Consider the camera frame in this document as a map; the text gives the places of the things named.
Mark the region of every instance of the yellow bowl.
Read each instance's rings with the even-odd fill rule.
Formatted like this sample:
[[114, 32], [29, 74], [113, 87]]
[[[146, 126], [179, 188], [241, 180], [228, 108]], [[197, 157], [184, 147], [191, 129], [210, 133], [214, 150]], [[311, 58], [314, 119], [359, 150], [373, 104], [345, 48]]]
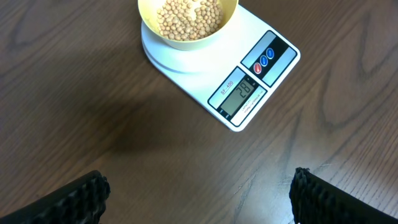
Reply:
[[[190, 2], [194, 3], [193, 9], [201, 6], [200, 1], [202, 0], [198, 0], [197, 2], [193, 2], [192, 0], [190, 0]], [[139, 13], [142, 17], [142, 20], [152, 32], [154, 32], [162, 40], [164, 40], [166, 44], [169, 44], [170, 46], [179, 50], [196, 50], [212, 43], [217, 38], [217, 36], [222, 33], [225, 25], [232, 18], [232, 15], [235, 13], [235, 10], [238, 6], [238, 0], [218, 0], [218, 3], [221, 4], [224, 12], [224, 17], [220, 24], [221, 28], [214, 34], [211, 34], [210, 36], [200, 40], [177, 41], [166, 39], [165, 37], [161, 36], [160, 32], [157, 30], [157, 26], [159, 24], [157, 22], [157, 9], [162, 8], [165, 2], [166, 0], [138, 0]], [[193, 9], [191, 11], [191, 17], [193, 19], [196, 19], [197, 15], [195, 14]]]

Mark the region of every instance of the wooden table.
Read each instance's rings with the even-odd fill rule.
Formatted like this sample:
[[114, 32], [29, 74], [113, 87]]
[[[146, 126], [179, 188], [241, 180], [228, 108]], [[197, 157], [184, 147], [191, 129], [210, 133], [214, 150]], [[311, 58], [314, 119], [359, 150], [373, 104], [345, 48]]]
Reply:
[[296, 167], [398, 217], [398, 1], [242, 0], [302, 59], [241, 133], [160, 74], [136, 0], [0, 2], [0, 216], [98, 169], [102, 223], [289, 223]]

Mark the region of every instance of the food in bowl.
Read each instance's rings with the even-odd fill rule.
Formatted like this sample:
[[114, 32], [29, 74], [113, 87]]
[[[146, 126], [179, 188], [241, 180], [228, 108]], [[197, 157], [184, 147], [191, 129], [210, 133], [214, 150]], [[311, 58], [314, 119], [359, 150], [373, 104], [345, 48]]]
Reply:
[[221, 28], [223, 16], [217, 0], [166, 0], [157, 10], [157, 28], [170, 40], [200, 40]]

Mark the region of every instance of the kitchen scale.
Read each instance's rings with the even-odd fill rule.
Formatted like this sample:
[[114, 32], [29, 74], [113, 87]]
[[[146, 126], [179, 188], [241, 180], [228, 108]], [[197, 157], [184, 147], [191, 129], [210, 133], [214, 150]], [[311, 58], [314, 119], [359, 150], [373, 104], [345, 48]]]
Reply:
[[148, 59], [214, 117], [242, 131], [300, 60], [300, 51], [271, 26], [238, 6], [209, 46], [177, 50], [144, 22]]

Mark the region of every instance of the red button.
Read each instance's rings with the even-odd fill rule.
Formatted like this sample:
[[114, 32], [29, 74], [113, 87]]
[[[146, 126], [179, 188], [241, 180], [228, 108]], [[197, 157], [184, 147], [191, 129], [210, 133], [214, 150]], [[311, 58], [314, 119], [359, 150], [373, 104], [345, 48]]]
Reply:
[[260, 74], [260, 73], [261, 73], [261, 70], [262, 70], [262, 68], [261, 68], [260, 63], [255, 63], [255, 64], [254, 64], [254, 72], [255, 72], [256, 74]]

